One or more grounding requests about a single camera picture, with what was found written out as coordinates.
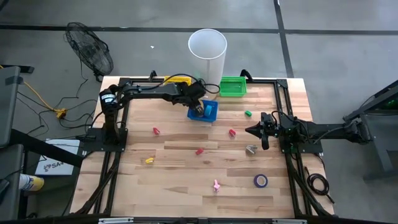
yellow cable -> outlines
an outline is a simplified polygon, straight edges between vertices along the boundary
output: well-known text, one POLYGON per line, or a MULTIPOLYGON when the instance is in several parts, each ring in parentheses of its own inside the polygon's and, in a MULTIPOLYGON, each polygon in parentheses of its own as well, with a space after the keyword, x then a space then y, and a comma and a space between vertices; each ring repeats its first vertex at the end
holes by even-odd
POLYGON ((39 97, 40 101, 43 102, 44 105, 45 105, 49 110, 55 111, 54 108, 52 108, 48 103, 46 103, 46 102, 43 100, 43 98, 40 96, 40 94, 37 93, 36 90, 34 90, 27 82, 24 82, 24 84, 25 84, 26 86, 28 86, 28 88, 30 88, 30 90, 32 90, 32 92, 34 92, 34 93, 36 94, 37 97, 39 97))
POLYGON ((39 97, 40 101, 44 103, 45 107, 47 107, 47 109, 54 111, 57 114, 57 118, 63 118, 66 114, 67 114, 67 109, 62 108, 62 109, 55 109, 53 107, 51 107, 46 101, 43 100, 43 98, 40 96, 40 94, 33 89, 33 87, 31 87, 27 82, 24 82, 24 84, 30 88, 30 90, 32 90, 32 92, 34 92, 36 94, 37 97, 39 97))

green basket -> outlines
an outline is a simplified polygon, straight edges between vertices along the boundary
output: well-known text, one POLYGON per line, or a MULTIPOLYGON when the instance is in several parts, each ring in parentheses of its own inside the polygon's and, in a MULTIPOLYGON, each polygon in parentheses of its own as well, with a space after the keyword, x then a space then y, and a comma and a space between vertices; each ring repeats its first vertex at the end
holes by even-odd
POLYGON ((245 77, 223 77, 220 83, 220 96, 242 97, 246 94, 245 77))

electric fan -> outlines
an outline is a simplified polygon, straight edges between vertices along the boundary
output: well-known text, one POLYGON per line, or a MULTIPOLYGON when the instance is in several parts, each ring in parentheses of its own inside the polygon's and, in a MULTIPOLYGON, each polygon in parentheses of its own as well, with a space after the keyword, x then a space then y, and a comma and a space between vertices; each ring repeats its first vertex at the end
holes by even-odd
POLYGON ((99 76, 112 72, 113 61, 108 45, 89 31, 87 26, 80 22, 70 22, 65 35, 80 60, 94 72, 97 81, 101 82, 99 76))

wooden table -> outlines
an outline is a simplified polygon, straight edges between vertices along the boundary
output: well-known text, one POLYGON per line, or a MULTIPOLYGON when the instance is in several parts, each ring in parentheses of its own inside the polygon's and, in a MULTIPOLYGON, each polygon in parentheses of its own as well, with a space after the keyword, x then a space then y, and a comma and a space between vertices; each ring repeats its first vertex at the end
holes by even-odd
MULTIPOLYGON (((104 77, 101 90, 118 84, 119 78, 104 77)), ((303 79, 287 81, 294 115, 312 120, 303 79)), ((269 138, 269 150, 259 149, 253 156, 245 153, 248 144, 261 148, 260 140, 244 129, 258 123, 261 112, 276 110, 273 86, 250 84, 242 98, 217 100, 219 112, 214 123, 192 121, 187 118, 187 107, 173 106, 164 100, 131 101, 129 137, 119 166, 112 216, 294 217, 285 158, 278 140, 269 138), (245 116, 246 110, 252 112, 251 118, 245 116), (153 134, 153 127, 160 130, 160 136, 153 134), (234 139, 228 135, 231 128, 236 131, 234 139), (197 156, 199 147, 205 151, 197 156), (155 158, 152 165, 145 163, 150 157, 155 158), (266 188, 253 184, 256 174, 268 177, 266 188), (221 185, 218 193, 213 191, 215 179, 221 185)), ((98 104, 96 114, 100 111, 98 104)), ((95 127, 102 127, 103 122, 100 116, 95 127)), ((103 152, 95 152, 83 161, 71 212, 78 210, 98 185, 103 157, 103 152)), ((303 164, 311 173, 325 175, 314 155, 303 154, 303 164)), ((304 211, 301 190, 298 197, 304 211)), ((316 198, 333 213, 326 197, 316 198)))

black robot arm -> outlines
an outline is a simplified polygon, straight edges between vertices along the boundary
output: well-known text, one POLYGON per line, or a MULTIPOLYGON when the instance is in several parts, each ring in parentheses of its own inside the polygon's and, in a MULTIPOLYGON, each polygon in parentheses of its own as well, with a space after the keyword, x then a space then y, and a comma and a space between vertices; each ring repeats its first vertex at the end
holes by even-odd
POLYGON ((126 83, 122 86, 111 85, 99 93, 101 109, 105 116, 103 125, 103 143, 118 144, 119 129, 116 124, 118 110, 124 108, 133 99, 163 99, 173 105, 180 103, 192 109, 198 116, 204 114, 200 98, 205 88, 200 82, 188 86, 187 83, 169 83, 162 86, 140 86, 126 83))
POLYGON ((261 113, 261 121, 246 128, 246 132, 260 138, 264 150, 269 149, 269 136, 281 138, 281 143, 292 149, 297 149, 300 144, 317 145, 321 139, 347 139, 359 144, 366 144, 371 140, 368 128, 359 121, 315 124, 280 111, 273 111, 271 114, 261 113), (279 124, 274 119, 275 113, 280 114, 279 124))

